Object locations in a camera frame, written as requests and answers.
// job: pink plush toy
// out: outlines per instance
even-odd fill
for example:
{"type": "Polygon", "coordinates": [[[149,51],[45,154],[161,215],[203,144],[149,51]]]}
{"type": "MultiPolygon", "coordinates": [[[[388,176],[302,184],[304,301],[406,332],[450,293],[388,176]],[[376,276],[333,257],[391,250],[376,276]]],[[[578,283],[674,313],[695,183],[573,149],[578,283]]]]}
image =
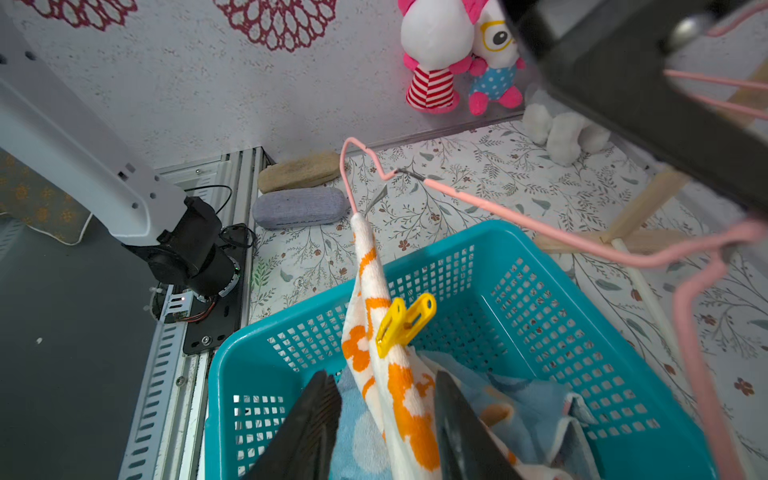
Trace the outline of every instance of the pink plush toy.
{"type": "Polygon", "coordinates": [[[399,0],[403,62],[414,72],[406,101],[418,111],[444,114],[458,106],[453,76],[472,64],[474,24],[488,0],[399,0]]]}
{"type": "Polygon", "coordinates": [[[469,111],[482,115],[491,101],[506,108],[519,106],[523,96],[515,87],[515,75],[525,63],[498,0],[488,0],[480,13],[472,54],[475,60],[469,73],[477,78],[469,90],[469,111]]]}

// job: screw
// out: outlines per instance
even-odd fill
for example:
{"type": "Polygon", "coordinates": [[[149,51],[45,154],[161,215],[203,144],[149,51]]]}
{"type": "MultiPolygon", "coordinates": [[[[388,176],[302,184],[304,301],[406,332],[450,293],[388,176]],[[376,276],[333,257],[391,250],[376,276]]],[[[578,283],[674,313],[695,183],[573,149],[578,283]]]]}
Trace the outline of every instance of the screw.
{"type": "Polygon", "coordinates": [[[664,42],[667,53],[680,50],[695,40],[714,25],[714,17],[710,13],[698,13],[680,20],[672,33],[664,42]]]}

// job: gray floor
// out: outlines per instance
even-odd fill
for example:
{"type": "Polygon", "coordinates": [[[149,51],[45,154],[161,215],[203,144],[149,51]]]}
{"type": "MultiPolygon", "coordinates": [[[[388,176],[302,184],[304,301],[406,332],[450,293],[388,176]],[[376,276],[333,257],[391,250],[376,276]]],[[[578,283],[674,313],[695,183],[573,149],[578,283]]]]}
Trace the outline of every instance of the gray floor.
{"type": "Polygon", "coordinates": [[[25,228],[0,262],[0,477],[117,478],[154,284],[96,220],[75,247],[25,228]]]}

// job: white plush toy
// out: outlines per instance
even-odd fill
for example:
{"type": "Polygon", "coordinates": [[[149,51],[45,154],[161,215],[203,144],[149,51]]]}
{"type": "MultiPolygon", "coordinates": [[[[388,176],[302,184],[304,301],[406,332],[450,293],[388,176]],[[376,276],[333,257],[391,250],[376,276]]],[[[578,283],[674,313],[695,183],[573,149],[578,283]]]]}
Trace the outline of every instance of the white plush toy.
{"type": "Polygon", "coordinates": [[[596,154],[605,148],[611,132],[550,97],[536,84],[525,91],[523,129],[535,143],[545,145],[556,164],[567,167],[581,151],[596,154]]]}

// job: pink hanger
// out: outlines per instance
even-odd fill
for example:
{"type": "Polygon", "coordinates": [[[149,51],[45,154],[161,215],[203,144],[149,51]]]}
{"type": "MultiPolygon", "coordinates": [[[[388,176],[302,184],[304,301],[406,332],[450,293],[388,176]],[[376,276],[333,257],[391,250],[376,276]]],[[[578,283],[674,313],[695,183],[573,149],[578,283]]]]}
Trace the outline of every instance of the pink hanger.
{"type": "Polygon", "coordinates": [[[736,20],[734,20],[733,22],[731,22],[730,24],[728,24],[728,25],[726,25],[724,27],[715,27],[715,28],[710,29],[707,32],[707,37],[713,37],[713,38],[722,37],[723,35],[725,35],[729,31],[736,29],[736,27],[741,25],[749,17],[751,17],[751,16],[753,16],[755,14],[758,14],[758,13],[762,12],[763,10],[768,10],[768,2],[759,3],[757,5],[754,5],[754,6],[750,7],[749,9],[744,11],[744,13],[742,13],[741,15],[736,17],[736,20]]]}
{"type": "MultiPolygon", "coordinates": [[[[716,28],[710,29],[707,32],[707,37],[715,37],[715,38],[722,37],[726,33],[734,30],[736,27],[741,25],[749,17],[756,15],[762,12],[763,10],[768,10],[768,2],[763,2],[757,5],[754,5],[753,7],[747,9],[744,13],[739,15],[733,22],[731,22],[730,24],[724,27],[716,27],[716,28]]],[[[686,71],[677,71],[677,70],[664,70],[664,74],[668,77],[673,77],[673,78],[687,78],[689,80],[706,81],[706,82],[722,84],[722,85],[731,85],[734,87],[750,88],[753,90],[768,90],[768,84],[764,84],[758,81],[734,80],[732,78],[711,77],[705,74],[689,73],[686,71]]],[[[722,108],[724,110],[735,111],[740,114],[745,114],[751,117],[759,118],[760,120],[768,120],[768,114],[764,111],[757,110],[756,108],[744,107],[743,105],[734,104],[729,101],[715,100],[713,98],[705,97],[704,95],[691,95],[691,97],[695,98],[696,100],[702,103],[710,104],[715,107],[722,108]]]]}
{"type": "Polygon", "coordinates": [[[407,170],[395,169],[385,174],[376,153],[356,138],[350,137],[346,139],[342,147],[339,169],[341,170],[341,176],[344,180],[346,194],[352,206],[353,214],[357,214],[358,210],[352,190],[349,187],[345,167],[346,150],[349,144],[357,145],[373,159],[376,170],[384,181],[392,179],[398,173],[407,174],[421,181],[426,187],[437,190],[449,197],[482,208],[509,222],[516,223],[520,227],[528,228],[546,237],[554,238],[585,253],[592,253],[616,263],[637,268],[652,268],[667,265],[692,253],[710,252],[710,263],[707,265],[707,268],[692,276],[675,291],[674,325],[685,369],[688,373],[690,385],[697,400],[698,411],[702,418],[703,430],[709,442],[720,477],[723,480],[743,479],[741,463],[731,442],[729,429],[723,417],[723,411],[720,408],[720,400],[717,397],[717,392],[699,349],[697,330],[692,321],[691,303],[705,289],[726,275],[727,265],[723,261],[721,250],[734,244],[749,244],[762,240],[768,236],[768,224],[761,220],[747,218],[733,225],[725,233],[687,240],[653,255],[633,255],[632,253],[614,250],[613,248],[586,240],[583,237],[551,227],[546,223],[526,217],[499,204],[483,200],[465,192],[456,191],[447,185],[440,184],[435,180],[424,178],[407,170]]]}

